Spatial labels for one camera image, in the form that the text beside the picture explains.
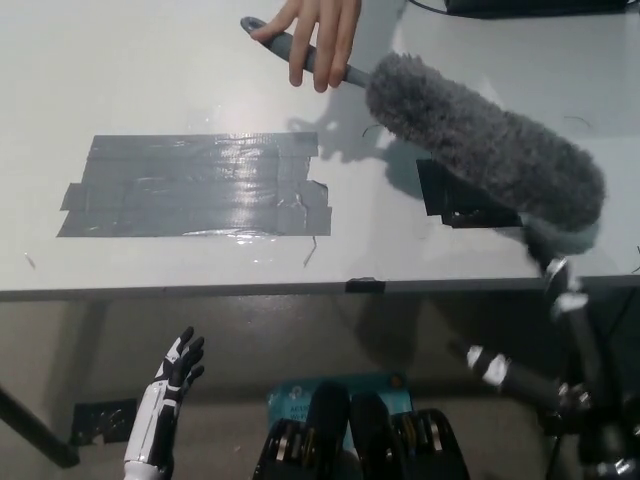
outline table leg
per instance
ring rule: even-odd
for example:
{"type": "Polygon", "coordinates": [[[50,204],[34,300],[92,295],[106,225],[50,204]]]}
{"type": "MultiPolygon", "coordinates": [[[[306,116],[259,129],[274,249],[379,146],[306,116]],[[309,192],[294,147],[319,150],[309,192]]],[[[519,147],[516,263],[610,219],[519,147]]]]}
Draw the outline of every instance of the table leg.
{"type": "Polygon", "coordinates": [[[0,387],[0,420],[61,468],[80,463],[78,451],[63,442],[24,405],[0,387]]]}

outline wire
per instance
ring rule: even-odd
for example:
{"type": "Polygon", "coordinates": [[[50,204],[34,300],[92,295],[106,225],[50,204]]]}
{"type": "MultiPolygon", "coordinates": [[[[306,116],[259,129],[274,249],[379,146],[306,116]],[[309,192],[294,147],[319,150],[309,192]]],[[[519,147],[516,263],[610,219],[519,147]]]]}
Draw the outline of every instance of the wire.
{"type": "Polygon", "coordinates": [[[627,295],[627,298],[625,299],[624,304],[622,305],[622,308],[620,309],[620,313],[618,313],[618,316],[616,317],[616,319],[613,321],[613,323],[609,327],[609,331],[607,332],[607,336],[605,337],[607,342],[611,341],[611,337],[613,337],[613,335],[615,335],[616,330],[618,330],[620,325],[622,325],[622,320],[627,315],[627,311],[631,307],[631,302],[633,301],[633,298],[635,297],[637,291],[638,291],[638,289],[634,288],[633,290],[631,290],[631,293],[629,293],[629,295],[627,295]]]}
{"type": "MultiPolygon", "coordinates": [[[[635,5],[638,2],[640,2],[640,0],[629,0],[627,2],[627,6],[625,8],[629,8],[631,5],[635,5]]],[[[479,16],[474,16],[474,15],[463,15],[463,14],[459,14],[459,13],[449,13],[446,10],[440,10],[439,8],[434,8],[434,7],[430,7],[428,5],[425,5],[424,3],[419,2],[418,0],[409,0],[409,3],[415,5],[416,7],[420,7],[422,9],[424,9],[424,10],[427,10],[428,12],[437,13],[439,15],[447,15],[449,17],[460,17],[460,18],[475,18],[475,19],[482,19],[483,18],[483,17],[479,17],[479,16]]]]}
{"type": "Polygon", "coordinates": [[[560,447],[562,447],[562,440],[564,440],[564,435],[558,435],[556,437],[556,441],[553,443],[553,449],[551,450],[551,457],[549,458],[549,463],[547,464],[547,473],[545,473],[545,480],[551,480],[553,478],[553,471],[556,467],[556,462],[558,461],[558,457],[560,456],[560,447]]]}
{"type": "Polygon", "coordinates": [[[428,10],[430,12],[439,13],[440,15],[457,16],[457,15],[451,15],[446,10],[440,10],[438,8],[429,7],[429,6],[425,5],[424,3],[418,2],[418,0],[409,0],[409,3],[413,3],[416,7],[424,8],[425,10],[428,10]]]}

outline robotic hand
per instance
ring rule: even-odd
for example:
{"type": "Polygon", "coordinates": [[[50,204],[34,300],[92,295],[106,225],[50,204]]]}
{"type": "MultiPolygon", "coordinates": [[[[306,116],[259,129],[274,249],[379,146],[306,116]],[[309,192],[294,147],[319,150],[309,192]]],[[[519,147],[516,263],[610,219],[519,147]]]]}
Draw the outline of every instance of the robotic hand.
{"type": "Polygon", "coordinates": [[[204,339],[190,345],[187,328],[167,352],[153,382],[144,392],[124,456],[125,480],[170,480],[173,443],[182,401],[194,380],[204,373],[197,365],[204,339]]]}

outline hand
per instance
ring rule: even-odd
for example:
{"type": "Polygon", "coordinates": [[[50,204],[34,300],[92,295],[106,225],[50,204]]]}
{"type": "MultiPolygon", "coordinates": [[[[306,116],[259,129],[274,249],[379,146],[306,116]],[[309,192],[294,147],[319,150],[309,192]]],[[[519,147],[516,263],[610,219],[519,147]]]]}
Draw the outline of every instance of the hand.
{"type": "Polygon", "coordinates": [[[362,0],[287,0],[274,19],[252,32],[251,37],[265,42],[298,19],[289,56],[289,82],[299,87],[309,41],[319,23],[313,84],[317,92],[324,92],[327,85],[337,88],[344,78],[361,4],[362,0]]]}
{"type": "Polygon", "coordinates": [[[199,337],[187,345],[193,333],[193,327],[189,327],[178,337],[162,360],[153,379],[154,382],[167,381],[169,389],[166,395],[169,398],[175,397],[171,400],[177,402],[178,408],[194,380],[204,373],[204,367],[198,365],[204,355],[202,350],[204,338],[199,337]]]}

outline black cable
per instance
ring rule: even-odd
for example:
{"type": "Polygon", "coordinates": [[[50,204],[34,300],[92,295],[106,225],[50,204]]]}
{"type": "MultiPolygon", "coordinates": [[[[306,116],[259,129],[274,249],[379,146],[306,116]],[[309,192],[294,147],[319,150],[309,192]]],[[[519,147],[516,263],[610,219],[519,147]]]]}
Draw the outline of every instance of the black cable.
{"type": "Polygon", "coordinates": [[[429,7],[423,3],[418,2],[418,0],[409,0],[409,3],[413,3],[416,7],[424,8],[425,10],[428,10],[433,13],[439,13],[440,15],[451,15],[446,10],[440,10],[438,8],[429,7]]]}
{"type": "MultiPolygon", "coordinates": [[[[629,0],[627,2],[627,6],[625,8],[629,8],[631,5],[635,5],[638,2],[640,2],[640,0],[629,0]]],[[[424,3],[421,3],[418,0],[409,0],[409,3],[415,5],[416,7],[419,7],[419,8],[422,8],[424,10],[427,10],[428,12],[437,13],[439,15],[447,15],[449,17],[460,17],[460,18],[475,18],[475,19],[482,19],[483,18],[483,17],[474,16],[474,15],[462,15],[462,14],[459,14],[459,13],[449,13],[446,10],[440,10],[439,8],[434,8],[434,7],[430,7],[428,5],[425,5],[424,3]]]]}
{"type": "Polygon", "coordinates": [[[611,337],[613,337],[613,335],[616,333],[616,330],[622,324],[622,320],[627,315],[627,311],[629,310],[629,307],[631,307],[631,302],[633,301],[633,298],[635,297],[635,294],[636,294],[637,291],[638,291],[638,289],[634,288],[633,290],[631,290],[631,293],[629,293],[629,295],[627,295],[627,298],[625,299],[624,304],[622,305],[622,308],[620,309],[620,313],[618,313],[618,316],[616,317],[616,319],[613,321],[613,323],[609,327],[609,331],[607,332],[607,336],[605,337],[605,340],[607,342],[611,341],[611,337]]]}
{"type": "Polygon", "coordinates": [[[556,441],[553,443],[553,449],[551,450],[551,457],[549,458],[549,463],[547,464],[547,473],[545,473],[545,480],[551,480],[553,478],[553,471],[556,466],[556,462],[558,461],[558,457],[560,456],[560,447],[562,447],[562,440],[564,440],[564,435],[558,435],[556,437],[556,441]]]}

